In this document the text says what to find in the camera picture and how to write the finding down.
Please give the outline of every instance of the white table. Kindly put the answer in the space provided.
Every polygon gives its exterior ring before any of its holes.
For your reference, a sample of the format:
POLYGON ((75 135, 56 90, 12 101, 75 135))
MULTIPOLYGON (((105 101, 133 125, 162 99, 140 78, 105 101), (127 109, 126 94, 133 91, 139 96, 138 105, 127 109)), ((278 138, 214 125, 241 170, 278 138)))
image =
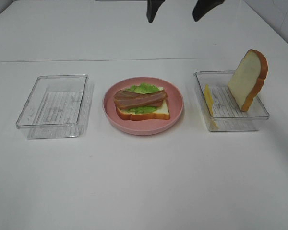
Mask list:
POLYGON ((195 0, 167 0, 153 23, 146 2, 16 1, 0 15, 0 61, 288 57, 288 44, 244 1, 199 22, 195 0))
POLYGON ((195 71, 239 61, 0 63, 0 230, 288 229, 288 58, 268 58, 258 132, 209 132, 194 94, 195 71), (15 122, 37 76, 82 73, 95 82, 87 134, 26 140, 15 122), (139 137, 108 122, 104 93, 133 76, 179 88, 175 126, 139 137))

